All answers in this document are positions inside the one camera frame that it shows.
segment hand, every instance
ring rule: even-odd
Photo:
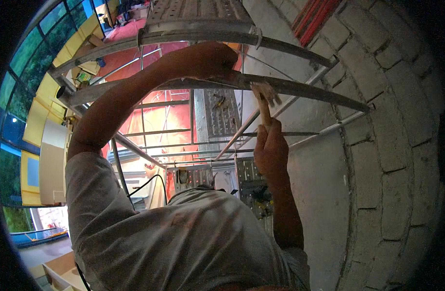
[[[267,182],[289,177],[287,174],[287,156],[289,146],[282,136],[281,122],[271,119],[269,133],[263,125],[258,125],[258,136],[254,150],[255,164]]]
[[[178,78],[205,80],[231,75],[237,58],[237,53],[226,44],[207,41],[163,55],[160,65]]]

